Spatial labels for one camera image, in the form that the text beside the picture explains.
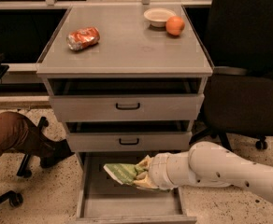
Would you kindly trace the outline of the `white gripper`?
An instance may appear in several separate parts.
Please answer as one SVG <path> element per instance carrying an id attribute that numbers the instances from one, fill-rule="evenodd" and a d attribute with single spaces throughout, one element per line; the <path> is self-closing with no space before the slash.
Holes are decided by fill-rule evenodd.
<path id="1" fill-rule="evenodd" d="M 172 183 L 167 174 L 167 161 L 169 153 L 159 153 L 153 158 L 147 155 L 136 165 L 139 172 L 149 170 L 149 176 L 138 176 L 134 184 L 144 189 L 175 189 L 177 186 Z"/>

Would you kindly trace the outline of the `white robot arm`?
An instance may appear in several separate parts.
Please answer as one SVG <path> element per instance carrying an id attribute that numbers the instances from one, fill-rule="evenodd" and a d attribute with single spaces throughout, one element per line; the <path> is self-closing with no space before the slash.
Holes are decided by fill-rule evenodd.
<path id="1" fill-rule="evenodd" d="M 245 160 L 211 142 L 198 142 L 177 154 L 160 153 L 142 163 L 145 171 L 134 183 L 143 189 L 233 185 L 273 203 L 273 167 Z"/>

